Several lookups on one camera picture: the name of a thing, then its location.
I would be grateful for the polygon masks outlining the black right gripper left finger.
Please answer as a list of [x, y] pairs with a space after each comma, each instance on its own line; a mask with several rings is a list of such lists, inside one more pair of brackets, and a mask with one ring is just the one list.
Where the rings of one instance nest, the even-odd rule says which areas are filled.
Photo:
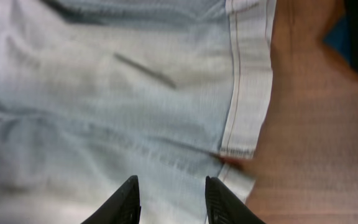
[[139, 180], [132, 175], [81, 224], [139, 224], [140, 213]]

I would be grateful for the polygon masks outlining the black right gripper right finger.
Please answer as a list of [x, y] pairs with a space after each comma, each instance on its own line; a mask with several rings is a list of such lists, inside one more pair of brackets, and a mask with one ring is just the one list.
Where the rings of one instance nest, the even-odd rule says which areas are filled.
[[206, 177], [205, 201], [209, 224], [265, 224], [217, 177]]

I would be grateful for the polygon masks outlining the light blue denim shorts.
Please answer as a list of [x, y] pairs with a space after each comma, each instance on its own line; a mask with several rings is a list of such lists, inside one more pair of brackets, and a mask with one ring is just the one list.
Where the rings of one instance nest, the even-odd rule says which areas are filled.
[[0, 223], [81, 223], [130, 176], [142, 223], [240, 200], [270, 103], [275, 1], [0, 0]]

